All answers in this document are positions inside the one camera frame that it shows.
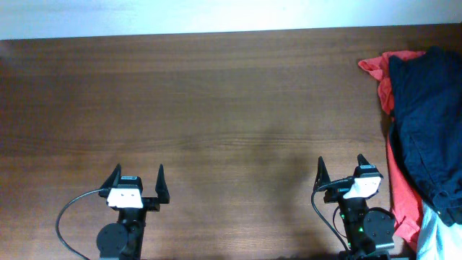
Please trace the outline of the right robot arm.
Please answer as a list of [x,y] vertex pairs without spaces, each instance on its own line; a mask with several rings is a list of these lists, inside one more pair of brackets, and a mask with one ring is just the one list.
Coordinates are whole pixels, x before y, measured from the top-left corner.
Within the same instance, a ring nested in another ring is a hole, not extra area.
[[[332,181],[323,158],[319,157],[311,204],[344,247],[339,252],[339,259],[389,259],[389,251],[395,246],[393,234],[396,218],[384,208],[370,208],[367,205],[367,200],[379,192],[383,175],[361,154],[357,156],[357,163],[351,176]],[[324,193],[323,201],[326,204],[338,204],[336,211],[344,226],[344,236],[315,205],[315,195],[319,192]]]

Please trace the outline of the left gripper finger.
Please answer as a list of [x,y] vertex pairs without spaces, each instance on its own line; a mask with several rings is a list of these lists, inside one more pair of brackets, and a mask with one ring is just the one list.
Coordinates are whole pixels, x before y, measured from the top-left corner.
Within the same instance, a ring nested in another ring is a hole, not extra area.
[[157,198],[159,203],[169,203],[170,202],[170,193],[165,180],[165,171],[163,164],[160,164],[157,181],[155,186],[155,191],[157,193]]
[[117,164],[113,172],[105,180],[105,182],[100,187],[101,189],[111,189],[118,185],[118,182],[121,178],[121,165]]

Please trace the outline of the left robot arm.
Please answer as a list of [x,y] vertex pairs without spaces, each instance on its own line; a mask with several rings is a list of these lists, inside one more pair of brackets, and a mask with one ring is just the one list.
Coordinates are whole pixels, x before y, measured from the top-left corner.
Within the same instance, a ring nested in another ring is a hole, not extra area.
[[138,176],[122,175],[121,165],[100,187],[98,195],[118,212],[118,219],[103,227],[96,244],[100,259],[139,260],[141,258],[144,229],[148,212],[158,212],[162,204],[170,203],[170,193],[165,181],[164,167],[157,173],[155,197],[143,197],[142,180]]

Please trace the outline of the navy blue shorts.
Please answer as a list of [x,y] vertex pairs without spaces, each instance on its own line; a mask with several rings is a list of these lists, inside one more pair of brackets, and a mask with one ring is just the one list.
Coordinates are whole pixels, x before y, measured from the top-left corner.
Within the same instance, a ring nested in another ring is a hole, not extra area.
[[437,46],[389,59],[391,147],[424,203],[448,227],[461,223],[461,55]]

